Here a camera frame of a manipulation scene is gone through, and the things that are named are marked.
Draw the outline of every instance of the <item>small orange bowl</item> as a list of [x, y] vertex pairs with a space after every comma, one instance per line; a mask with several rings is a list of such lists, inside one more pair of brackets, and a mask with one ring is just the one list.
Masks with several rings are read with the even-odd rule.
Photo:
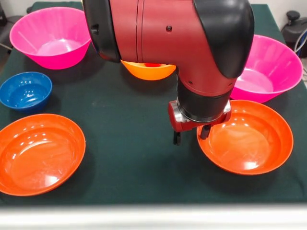
[[139, 79], [148, 81], [156, 81], [167, 78], [176, 69], [176, 66], [174, 65], [135, 63], [127, 61], [121, 61], [121, 63], [123, 63], [123, 65], [132, 75]]

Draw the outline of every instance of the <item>table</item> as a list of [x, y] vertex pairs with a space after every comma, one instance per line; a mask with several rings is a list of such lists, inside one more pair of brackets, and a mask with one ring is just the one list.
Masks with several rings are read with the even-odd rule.
[[[33, 10], [50, 6], [81, 8], [78, 2], [37, 2]], [[256, 33], [283, 42], [267, 5], [253, 5]], [[195, 130], [172, 143], [167, 103], [176, 98], [176, 77], [147, 82], [131, 76], [122, 65], [105, 62], [90, 47], [84, 60], [65, 70], [40, 67], [13, 50], [0, 83], [23, 71], [47, 74], [54, 89], [43, 113], [75, 121], [83, 129], [87, 148], [75, 174], [44, 195], [0, 195], [2, 207], [232, 204], [307, 201], [307, 92], [295, 89], [266, 103], [292, 128], [295, 146], [286, 164], [265, 175], [225, 172], [201, 152]], [[0, 105], [0, 128], [23, 114]]]

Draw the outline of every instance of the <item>orange bowl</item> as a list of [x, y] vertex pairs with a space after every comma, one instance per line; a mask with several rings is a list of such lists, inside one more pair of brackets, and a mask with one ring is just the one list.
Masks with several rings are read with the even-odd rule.
[[228, 122], [197, 139], [204, 154], [219, 167], [241, 175], [271, 172], [290, 157], [293, 135], [287, 122], [271, 108], [251, 101], [231, 101]]
[[39, 114], [17, 120], [0, 132], [0, 191], [34, 196], [64, 183], [79, 167], [85, 137], [73, 121]]
[[121, 63], [123, 63], [123, 65], [132, 75], [134, 75], [139, 79], [148, 80], [148, 81], [156, 81], [167, 78], [176, 69], [176, 66], [174, 65], [154, 66], [152, 64], [135, 63], [127, 61], [121, 61]]

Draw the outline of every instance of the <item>pink bowl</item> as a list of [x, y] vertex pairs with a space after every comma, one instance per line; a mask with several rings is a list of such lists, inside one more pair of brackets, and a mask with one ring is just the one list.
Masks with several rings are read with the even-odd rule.
[[272, 38], [255, 35], [231, 98], [263, 103], [294, 88], [302, 77], [303, 64], [294, 51]]
[[12, 45], [47, 69], [79, 63], [91, 42], [83, 11], [51, 7], [24, 16], [12, 28]]

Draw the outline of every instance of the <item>screw hole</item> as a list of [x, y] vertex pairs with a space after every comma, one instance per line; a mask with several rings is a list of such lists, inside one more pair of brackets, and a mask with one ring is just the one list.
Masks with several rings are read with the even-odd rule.
[[173, 30], [173, 28], [172, 28], [172, 26], [171, 26], [171, 25], [168, 25], [168, 26], [166, 27], [166, 31], [168, 31], [168, 32], [172, 32], [172, 30]]

